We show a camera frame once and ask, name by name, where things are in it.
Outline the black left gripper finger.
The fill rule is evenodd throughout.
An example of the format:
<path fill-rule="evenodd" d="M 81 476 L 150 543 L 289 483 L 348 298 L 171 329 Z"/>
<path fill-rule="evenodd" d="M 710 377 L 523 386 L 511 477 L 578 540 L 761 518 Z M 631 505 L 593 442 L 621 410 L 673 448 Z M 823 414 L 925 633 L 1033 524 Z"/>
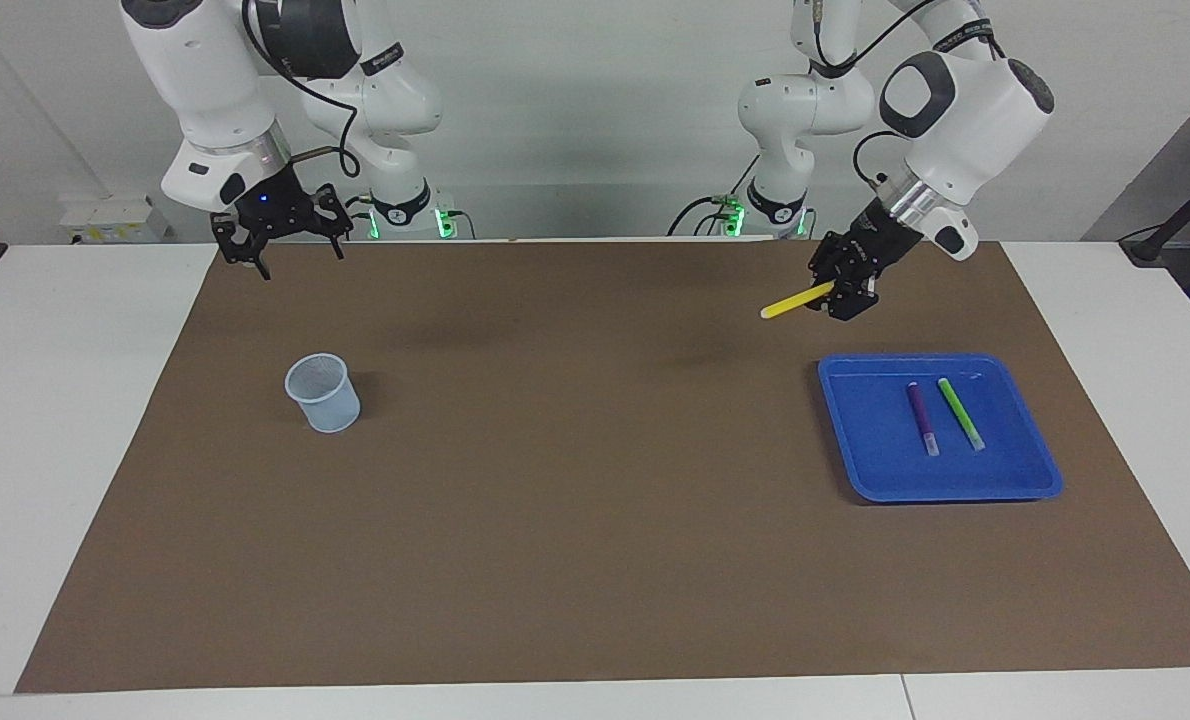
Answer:
<path fill-rule="evenodd" d="M 852 231 L 846 233 L 833 231 L 825 233 L 823 240 L 819 243 L 809 264 L 807 264 L 813 274 L 813 287 L 833 284 L 831 270 L 837 267 L 837 263 L 854 263 L 854 242 L 856 237 Z M 810 301 L 806 307 L 813 311 L 825 311 L 825 300 L 827 300 L 828 293 L 823 293 L 823 296 Z"/>
<path fill-rule="evenodd" d="M 875 263 L 837 263 L 831 270 L 833 287 L 825 300 L 827 314 L 848 323 L 857 315 L 878 303 L 878 293 L 873 290 L 879 265 Z"/>

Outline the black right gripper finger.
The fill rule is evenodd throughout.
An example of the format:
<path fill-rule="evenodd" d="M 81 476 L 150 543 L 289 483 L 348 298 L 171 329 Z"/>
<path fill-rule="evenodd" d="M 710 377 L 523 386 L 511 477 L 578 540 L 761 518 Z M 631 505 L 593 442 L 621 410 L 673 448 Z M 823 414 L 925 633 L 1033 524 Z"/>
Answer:
<path fill-rule="evenodd" d="M 242 211 L 211 211 L 209 228 L 226 264 L 244 264 L 270 282 L 271 274 L 262 259 L 267 243 L 273 238 L 274 223 Z"/>
<path fill-rule="evenodd" d="M 313 192 L 303 190 L 301 231 L 328 242 L 336 259 L 345 259 L 342 245 L 351 238 L 353 218 L 333 183 L 321 184 Z"/>

